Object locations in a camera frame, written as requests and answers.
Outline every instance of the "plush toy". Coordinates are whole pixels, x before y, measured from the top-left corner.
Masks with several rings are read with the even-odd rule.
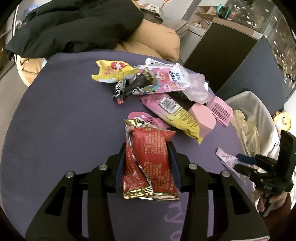
[[[273,116],[274,123],[278,131],[289,131],[292,126],[291,116],[287,112],[277,111]]]

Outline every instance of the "purple table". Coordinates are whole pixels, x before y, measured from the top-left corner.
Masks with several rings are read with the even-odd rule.
[[[0,173],[5,213],[21,235],[67,171],[89,172],[119,152],[125,141],[123,119],[130,112],[155,116],[139,97],[131,96],[117,105],[110,87],[91,78],[98,73],[95,61],[99,59],[133,66],[144,64],[146,57],[113,51],[56,54],[28,88],[6,135]],[[215,155],[217,147],[232,155],[242,151],[234,128],[219,123],[201,145],[182,131],[176,133],[173,143],[191,162],[213,173],[226,169]],[[248,193],[251,183],[239,184]],[[117,241],[179,240],[188,194],[181,194],[177,203],[124,200],[122,193],[108,197]],[[211,205],[209,210],[211,234]],[[83,220],[85,234],[85,215]]]

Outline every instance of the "floor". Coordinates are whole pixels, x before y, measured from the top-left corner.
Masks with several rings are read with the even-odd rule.
[[[16,65],[0,79],[0,153],[9,123],[26,90],[27,86],[19,77]]]

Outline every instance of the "pink eraser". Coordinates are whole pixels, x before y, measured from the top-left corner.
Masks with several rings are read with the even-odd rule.
[[[213,113],[209,108],[199,103],[195,103],[188,112],[200,126],[200,136],[205,138],[216,125]]]

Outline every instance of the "metal screw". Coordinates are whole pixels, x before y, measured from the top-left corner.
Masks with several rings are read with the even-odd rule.
[[[105,171],[107,168],[108,168],[108,166],[107,166],[106,164],[101,164],[101,165],[99,165],[99,169],[100,169],[101,171]]]
[[[195,170],[195,169],[197,169],[197,165],[196,165],[195,163],[190,163],[190,164],[189,164],[189,168],[190,168],[191,170]]]
[[[230,173],[227,172],[227,171],[223,171],[223,172],[222,172],[222,176],[223,176],[223,177],[230,177]]]
[[[66,173],[66,177],[67,177],[67,178],[71,178],[71,177],[73,177],[73,176],[74,176],[74,172],[72,172],[72,171]]]

